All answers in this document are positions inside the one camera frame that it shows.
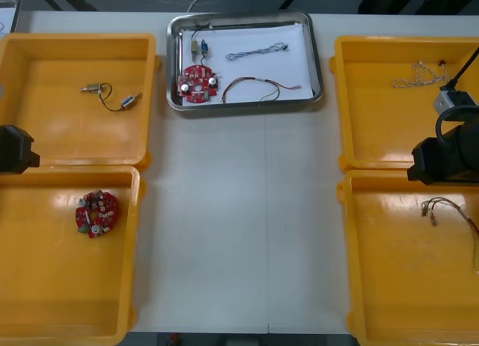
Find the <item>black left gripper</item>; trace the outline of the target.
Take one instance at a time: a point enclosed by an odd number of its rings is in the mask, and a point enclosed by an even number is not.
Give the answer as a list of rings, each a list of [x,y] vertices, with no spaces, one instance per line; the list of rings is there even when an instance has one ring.
[[[1,125],[1,174],[22,174],[40,166],[31,146],[34,139],[14,125]]]

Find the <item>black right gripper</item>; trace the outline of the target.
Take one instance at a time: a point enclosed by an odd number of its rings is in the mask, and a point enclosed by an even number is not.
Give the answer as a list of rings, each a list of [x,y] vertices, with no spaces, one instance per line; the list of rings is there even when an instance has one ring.
[[[412,150],[413,165],[407,170],[408,181],[423,184],[465,183],[466,170],[455,150],[447,148],[436,138],[427,138]]]

